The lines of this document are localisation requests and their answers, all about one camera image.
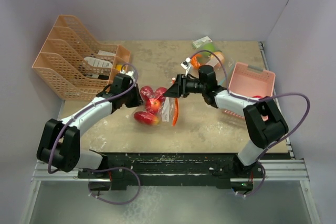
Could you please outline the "zip bag of red apples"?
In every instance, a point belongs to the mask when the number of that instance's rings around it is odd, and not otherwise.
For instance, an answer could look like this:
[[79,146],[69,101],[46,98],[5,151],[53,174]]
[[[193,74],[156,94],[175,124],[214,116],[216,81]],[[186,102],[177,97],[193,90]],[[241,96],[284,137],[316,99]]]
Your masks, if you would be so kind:
[[151,86],[142,86],[140,96],[143,105],[133,113],[136,122],[157,126],[160,123],[170,123],[176,126],[179,118],[179,101],[177,98],[168,98],[163,94],[167,91],[165,87],[156,89]]

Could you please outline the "zip bag of mixed fruit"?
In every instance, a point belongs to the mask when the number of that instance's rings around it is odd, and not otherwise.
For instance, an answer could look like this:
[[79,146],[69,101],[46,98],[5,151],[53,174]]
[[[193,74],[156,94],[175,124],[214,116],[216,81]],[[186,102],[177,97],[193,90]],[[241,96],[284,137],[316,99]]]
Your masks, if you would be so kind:
[[214,71],[216,73],[216,79],[218,81],[219,85],[222,85],[224,87],[227,87],[227,83],[230,82],[230,78],[232,76],[232,72],[234,70],[236,62],[234,59],[232,59],[230,56],[226,56],[222,50],[220,50],[213,42],[207,42],[203,43],[198,49],[200,50],[208,50],[214,53],[220,60],[222,65],[225,68],[227,78],[225,77],[224,71],[221,67],[221,64],[217,60],[216,57],[214,57],[209,52],[200,52],[196,54],[193,59],[191,60],[192,68],[190,70],[191,74],[196,74],[198,76],[198,69],[202,65],[209,65],[214,67]]

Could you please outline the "pink perforated plastic basket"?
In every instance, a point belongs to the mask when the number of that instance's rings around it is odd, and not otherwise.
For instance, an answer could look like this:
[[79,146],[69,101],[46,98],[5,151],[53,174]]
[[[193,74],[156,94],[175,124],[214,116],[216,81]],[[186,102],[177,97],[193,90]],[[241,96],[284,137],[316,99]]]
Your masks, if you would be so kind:
[[237,62],[229,83],[230,91],[251,97],[273,95],[276,74],[246,63]]

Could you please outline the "red fake apple one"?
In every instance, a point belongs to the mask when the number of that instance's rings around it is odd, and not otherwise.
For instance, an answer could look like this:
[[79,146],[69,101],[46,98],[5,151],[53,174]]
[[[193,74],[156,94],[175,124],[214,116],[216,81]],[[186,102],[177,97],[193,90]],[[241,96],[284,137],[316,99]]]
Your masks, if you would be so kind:
[[253,96],[253,99],[255,100],[262,100],[264,97],[260,96],[260,95],[256,95],[256,96]]

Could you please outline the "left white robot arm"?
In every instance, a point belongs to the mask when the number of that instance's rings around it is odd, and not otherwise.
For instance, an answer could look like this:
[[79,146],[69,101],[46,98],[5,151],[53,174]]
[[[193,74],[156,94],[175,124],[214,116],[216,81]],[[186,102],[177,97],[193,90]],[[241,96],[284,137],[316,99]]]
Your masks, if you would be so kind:
[[96,178],[104,177],[108,165],[104,156],[81,148],[81,137],[96,123],[122,106],[142,105],[137,78],[129,72],[119,73],[112,84],[78,112],[62,119],[46,122],[37,150],[37,159],[48,165],[48,173],[70,172],[75,168],[89,169]]

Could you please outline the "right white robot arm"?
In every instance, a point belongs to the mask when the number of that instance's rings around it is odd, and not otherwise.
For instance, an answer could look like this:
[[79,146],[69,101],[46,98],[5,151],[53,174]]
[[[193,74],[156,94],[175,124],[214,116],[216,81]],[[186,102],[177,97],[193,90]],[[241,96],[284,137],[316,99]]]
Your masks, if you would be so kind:
[[248,97],[239,99],[218,84],[214,68],[209,65],[198,69],[197,78],[190,74],[178,74],[163,95],[168,98],[185,98],[190,93],[200,93],[206,104],[232,111],[245,119],[249,140],[233,158],[233,170],[238,177],[250,174],[262,152],[288,133],[288,125],[273,99],[263,102]]

